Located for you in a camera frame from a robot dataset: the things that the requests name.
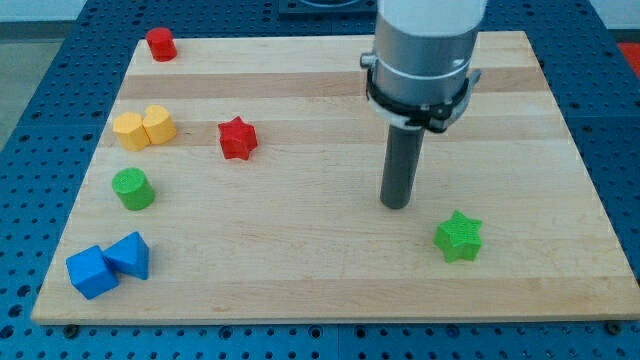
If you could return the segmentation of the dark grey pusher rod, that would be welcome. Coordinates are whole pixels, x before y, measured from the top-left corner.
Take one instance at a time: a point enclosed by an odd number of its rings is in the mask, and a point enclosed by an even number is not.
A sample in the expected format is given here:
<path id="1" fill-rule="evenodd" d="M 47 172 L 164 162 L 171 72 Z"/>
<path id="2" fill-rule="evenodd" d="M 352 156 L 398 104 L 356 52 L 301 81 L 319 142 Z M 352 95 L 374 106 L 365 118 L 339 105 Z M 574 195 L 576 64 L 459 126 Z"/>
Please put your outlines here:
<path id="1" fill-rule="evenodd" d="M 424 130 L 389 126 L 380 201 L 390 209 L 402 209 L 410 201 Z"/>

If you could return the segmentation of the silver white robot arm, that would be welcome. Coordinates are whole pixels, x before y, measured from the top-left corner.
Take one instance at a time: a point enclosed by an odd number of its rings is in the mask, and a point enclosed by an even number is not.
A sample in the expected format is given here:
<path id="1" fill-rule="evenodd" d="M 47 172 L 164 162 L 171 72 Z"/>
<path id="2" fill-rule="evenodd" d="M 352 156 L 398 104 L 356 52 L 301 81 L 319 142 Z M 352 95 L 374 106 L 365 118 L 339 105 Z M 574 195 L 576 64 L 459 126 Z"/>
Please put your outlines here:
<path id="1" fill-rule="evenodd" d="M 443 133 L 465 112 L 481 73 L 470 68 L 486 0 L 386 0 L 373 47 L 360 57 L 366 97 L 389 125 L 380 200 L 411 198 L 425 132 Z"/>

